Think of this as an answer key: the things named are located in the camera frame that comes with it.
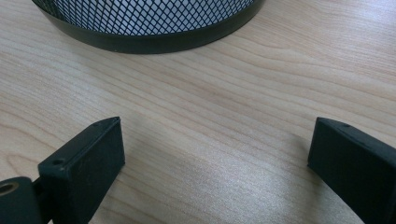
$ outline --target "black metal rim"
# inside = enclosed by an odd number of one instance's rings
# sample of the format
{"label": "black metal rim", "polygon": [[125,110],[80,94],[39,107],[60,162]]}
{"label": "black metal rim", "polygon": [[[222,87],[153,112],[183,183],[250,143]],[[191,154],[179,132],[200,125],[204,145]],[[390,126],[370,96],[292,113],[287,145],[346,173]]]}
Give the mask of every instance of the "black metal rim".
{"label": "black metal rim", "polygon": [[263,2],[255,0],[230,18],[204,28],[166,35],[113,35],[92,31],[59,20],[36,5],[56,27],[83,43],[115,52],[155,54],[194,49],[229,35],[253,18]]}

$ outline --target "mesh tray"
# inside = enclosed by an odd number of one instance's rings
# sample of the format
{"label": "mesh tray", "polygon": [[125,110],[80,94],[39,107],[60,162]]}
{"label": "mesh tray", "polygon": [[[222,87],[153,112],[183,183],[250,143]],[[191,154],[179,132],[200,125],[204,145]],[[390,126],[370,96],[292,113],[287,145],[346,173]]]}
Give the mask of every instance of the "mesh tray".
{"label": "mesh tray", "polygon": [[241,27],[263,0],[33,0],[59,29],[97,48],[164,53]]}

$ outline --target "black object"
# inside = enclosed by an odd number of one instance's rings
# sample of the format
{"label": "black object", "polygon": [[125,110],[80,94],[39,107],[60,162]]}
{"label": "black object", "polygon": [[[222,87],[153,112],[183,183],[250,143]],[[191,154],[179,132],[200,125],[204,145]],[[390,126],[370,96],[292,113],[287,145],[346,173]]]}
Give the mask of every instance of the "black object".
{"label": "black object", "polygon": [[318,118],[308,166],[365,223],[396,223],[395,148],[348,124]]}
{"label": "black object", "polygon": [[196,48],[248,22],[264,0],[33,0],[64,33],[100,49],[165,53]]}
{"label": "black object", "polygon": [[125,164],[120,118],[98,121],[38,165],[0,182],[0,224],[88,223]]}

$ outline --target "wire mesh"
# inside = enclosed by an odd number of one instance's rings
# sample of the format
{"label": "wire mesh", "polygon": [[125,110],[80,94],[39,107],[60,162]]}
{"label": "wire mesh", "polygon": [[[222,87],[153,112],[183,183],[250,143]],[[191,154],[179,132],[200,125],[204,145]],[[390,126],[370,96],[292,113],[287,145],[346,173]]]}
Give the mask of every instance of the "wire mesh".
{"label": "wire mesh", "polygon": [[164,35],[223,21],[254,0],[34,0],[52,16],[116,35]]}

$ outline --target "table surface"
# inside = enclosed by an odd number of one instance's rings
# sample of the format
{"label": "table surface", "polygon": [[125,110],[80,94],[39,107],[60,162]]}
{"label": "table surface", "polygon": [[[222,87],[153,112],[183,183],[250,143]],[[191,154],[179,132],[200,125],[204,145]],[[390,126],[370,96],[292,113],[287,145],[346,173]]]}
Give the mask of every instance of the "table surface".
{"label": "table surface", "polygon": [[267,0],[207,46],[128,55],[1,0],[0,178],[120,116],[126,165],[92,223],[361,223],[306,167],[316,117],[396,147],[396,1]]}

